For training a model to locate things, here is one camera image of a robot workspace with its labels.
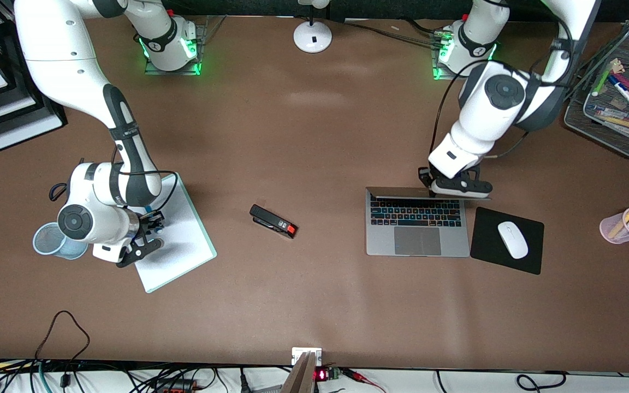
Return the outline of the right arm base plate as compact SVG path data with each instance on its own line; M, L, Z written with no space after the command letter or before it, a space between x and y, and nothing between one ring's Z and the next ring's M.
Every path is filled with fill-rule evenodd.
M145 75L201 75L205 45L214 37L226 17L227 15L208 15L205 16L205 19L199 25L195 25L192 22L194 32L185 33L185 35L190 35L192 38L183 38L182 45L184 50L189 52L189 55L193 56L193 58L177 70L160 70L152 64L149 50L138 37L138 42L143 48L143 55L146 59Z

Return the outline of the white computer mouse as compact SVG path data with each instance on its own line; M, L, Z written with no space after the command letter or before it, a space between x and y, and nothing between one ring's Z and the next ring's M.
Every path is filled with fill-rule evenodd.
M497 225L500 239L513 259L522 259L529 253L527 241L521 232L521 229L510 221L500 222Z

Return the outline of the white lamp base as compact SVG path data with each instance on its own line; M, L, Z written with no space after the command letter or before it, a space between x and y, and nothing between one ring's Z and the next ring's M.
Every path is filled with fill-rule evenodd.
M309 14L305 22L294 30L294 43L297 48L306 53L318 53L326 50L332 42L333 35L324 22L315 20L315 9L326 9L330 0L297 0L300 5L308 7Z

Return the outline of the black stacked document tray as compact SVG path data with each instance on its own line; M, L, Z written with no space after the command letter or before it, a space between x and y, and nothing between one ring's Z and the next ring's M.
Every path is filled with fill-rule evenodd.
M8 86L0 89L0 150L67 124L59 104L35 86L25 64L13 17L12 0L0 0L0 68Z

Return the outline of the black mouse pad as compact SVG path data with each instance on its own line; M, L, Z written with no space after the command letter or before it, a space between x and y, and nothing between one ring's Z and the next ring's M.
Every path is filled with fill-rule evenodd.
M514 222L521 229L529 247L529 253L524 258L513 259L500 239L497 225L504 221ZM542 270L544 229L542 222L477 208L470 256L473 259L539 275Z

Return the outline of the white label plate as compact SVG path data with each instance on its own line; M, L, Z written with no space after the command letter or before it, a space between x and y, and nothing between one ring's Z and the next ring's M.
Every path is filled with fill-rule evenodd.
M316 366L323 366L322 348L294 347L292 348L292 356L290 357L290 365L295 366L300 356L305 353L315 353Z

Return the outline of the green marker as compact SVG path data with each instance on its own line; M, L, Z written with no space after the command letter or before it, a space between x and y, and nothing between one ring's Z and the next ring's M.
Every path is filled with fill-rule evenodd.
M604 88L605 82L607 82L608 77L612 75L610 62L606 65L603 72L601 72L601 76L597 78L596 84L592 87L591 96L597 97L601 90Z

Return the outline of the white marker blue cap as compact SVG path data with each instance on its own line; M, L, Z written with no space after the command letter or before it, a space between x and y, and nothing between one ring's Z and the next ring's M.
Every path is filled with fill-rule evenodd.
M608 74L607 80L614 86L617 92L629 102L629 90L623 85L615 74Z

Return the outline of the black and red power strip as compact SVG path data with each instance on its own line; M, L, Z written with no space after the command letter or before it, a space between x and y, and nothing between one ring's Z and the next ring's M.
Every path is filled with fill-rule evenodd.
M160 378L153 388L154 393L194 393L201 389L196 380L187 378Z

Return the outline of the yellow pencil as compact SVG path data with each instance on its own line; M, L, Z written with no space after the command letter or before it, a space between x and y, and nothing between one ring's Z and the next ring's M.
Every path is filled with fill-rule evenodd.
M615 239L618 236L618 234L622 232L622 230L626 227L627 219L629 219L629 209L627 209L627 211L625 211L621 215L621 217L619 218L619 221L616 224L614 224L614 226L610 230L608 234L608 237L610 239Z

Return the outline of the wooden stand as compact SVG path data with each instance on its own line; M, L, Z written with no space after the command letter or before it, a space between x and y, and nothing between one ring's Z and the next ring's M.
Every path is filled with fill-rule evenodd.
M293 366L279 393L314 393L315 353L305 353Z

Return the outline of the red probe clip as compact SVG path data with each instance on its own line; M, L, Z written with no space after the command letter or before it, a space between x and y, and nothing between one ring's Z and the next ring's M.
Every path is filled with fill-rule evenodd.
M366 378L364 375L360 374L359 372L353 371L350 368L341 367L340 368L340 373L342 373L347 378L350 378L353 381L356 381L357 383L362 383L364 385L374 386L374 388L376 388L377 390L381 391L382 393L387 393L387 391L384 388L382 388L382 386L377 385L376 383L374 383L371 380L369 380L368 378Z

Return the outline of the silver laptop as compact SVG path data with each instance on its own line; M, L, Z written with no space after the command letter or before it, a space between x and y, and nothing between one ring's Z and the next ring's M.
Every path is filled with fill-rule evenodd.
M387 257L469 257L466 204L426 188L365 189L365 250Z

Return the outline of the black and red stapler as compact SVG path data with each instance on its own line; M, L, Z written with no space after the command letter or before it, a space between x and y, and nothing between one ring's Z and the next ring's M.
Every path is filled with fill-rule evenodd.
M251 207L250 216L253 222L267 227L278 234L282 234L282 236L286 236L289 239L294 239L295 234L297 234L299 230L299 227L292 222L256 204Z

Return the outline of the light blue mesh cup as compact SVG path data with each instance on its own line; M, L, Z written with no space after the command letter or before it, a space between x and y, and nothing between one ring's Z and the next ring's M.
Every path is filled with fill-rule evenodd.
M88 249L88 244L67 237L57 222L49 222L35 232L32 240L33 249L41 255L74 260L81 257Z

